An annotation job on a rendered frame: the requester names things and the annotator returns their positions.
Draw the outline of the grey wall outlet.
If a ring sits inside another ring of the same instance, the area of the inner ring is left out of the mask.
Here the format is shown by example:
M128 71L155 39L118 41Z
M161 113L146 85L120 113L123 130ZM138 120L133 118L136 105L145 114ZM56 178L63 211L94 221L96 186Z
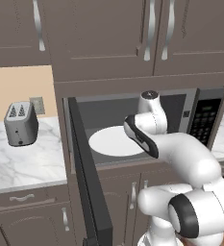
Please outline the grey wall outlet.
M36 114L45 114L42 97L31 97L30 102L34 105Z

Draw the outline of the black microwave door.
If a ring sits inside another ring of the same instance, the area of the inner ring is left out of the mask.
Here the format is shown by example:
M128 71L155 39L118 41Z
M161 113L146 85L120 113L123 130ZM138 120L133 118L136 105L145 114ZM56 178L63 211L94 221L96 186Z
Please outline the black microwave door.
M112 220L87 142L75 97L68 98L68 111L76 176L87 237L83 246L112 246Z

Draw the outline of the brown lower cupboard door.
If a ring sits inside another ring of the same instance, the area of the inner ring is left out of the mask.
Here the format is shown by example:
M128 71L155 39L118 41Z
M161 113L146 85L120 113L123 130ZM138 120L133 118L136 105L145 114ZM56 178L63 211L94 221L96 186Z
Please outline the brown lower cupboard door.
M138 174L101 179L103 193L113 225L112 246L133 246L137 201L134 209L129 209L132 182L137 182L138 192Z
M142 173L140 188L144 188L145 181L148 182L148 186L155 186L179 184L182 180L172 170L167 169L165 172ZM146 233L149 225L150 217L148 215L144 215L139 209L137 209L133 246L137 246L138 241Z
M62 208L69 232L64 229ZM0 212L0 246L76 246L70 204Z

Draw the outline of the brown cupboard door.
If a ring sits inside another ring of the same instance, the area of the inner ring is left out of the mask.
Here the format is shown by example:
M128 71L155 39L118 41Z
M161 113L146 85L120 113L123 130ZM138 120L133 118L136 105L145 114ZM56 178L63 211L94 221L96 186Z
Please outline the brown cupboard door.
M43 0L54 80L153 74L144 60L150 0Z
M175 26L162 60L169 0L162 0L157 75L224 72L224 0L175 0Z
M69 232L64 229L62 208ZM76 246L70 204L0 212L0 246Z
M0 67L50 63L43 0L37 0L45 51L38 48L33 0L0 0Z
M134 209L129 209L132 182L137 182L138 192L138 174L101 179L103 193L113 225L112 246L133 246L137 201Z
M145 181L148 182L148 186L155 186L179 184L182 180L172 170L167 169L165 172L142 173L140 188L144 188ZM149 225L150 217L148 215L144 215L139 209L137 209L133 246L137 246L138 241L146 233Z

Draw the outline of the white microwave turntable plate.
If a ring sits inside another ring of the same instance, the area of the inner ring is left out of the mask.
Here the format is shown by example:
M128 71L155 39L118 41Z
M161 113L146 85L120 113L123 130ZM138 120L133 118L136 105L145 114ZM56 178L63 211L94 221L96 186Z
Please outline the white microwave turntable plate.
M127 137L123 126L112 126L95 132L88 140L95 152L110 157L129 157L143 150Z

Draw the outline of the brown upper cupboard door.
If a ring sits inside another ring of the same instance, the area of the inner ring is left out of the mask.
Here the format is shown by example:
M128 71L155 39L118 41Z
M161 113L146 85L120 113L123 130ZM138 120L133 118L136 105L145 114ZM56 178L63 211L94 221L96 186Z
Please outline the brown upper cupboard door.
M54 80L153 74L144 60L150 0L43 0Z
M50 63L43 0L37 0L45 51L38 48L33 0L0 0L0 67Z
M157 75L224 72L224 0L175 0L175 26L162 60L169 0L162 0Z

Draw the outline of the grey toaster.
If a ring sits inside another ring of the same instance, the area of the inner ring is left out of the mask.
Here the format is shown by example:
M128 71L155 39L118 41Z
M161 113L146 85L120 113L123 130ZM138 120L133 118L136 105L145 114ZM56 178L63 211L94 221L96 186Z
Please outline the grey toaster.
M4 125L12 147L31 145L37 140L37 115L29 101L11 103L4 117Z

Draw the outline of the grey microwave oven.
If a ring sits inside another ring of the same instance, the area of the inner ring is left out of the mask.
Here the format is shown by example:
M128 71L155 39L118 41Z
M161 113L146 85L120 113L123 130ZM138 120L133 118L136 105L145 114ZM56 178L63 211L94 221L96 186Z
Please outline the grey microwave oven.
M224 87L161 90L160 102L167 117L167 131L194 135L208 143L212 128L224 99ZM70 131L68 98L63 100L66 129ZM123 126L124 119L138 112L139 95L114 94L76 98L87 142L97 131ZM129 157L110 157L99 154L89 146L94 164L110 165L149 160L146 153Z

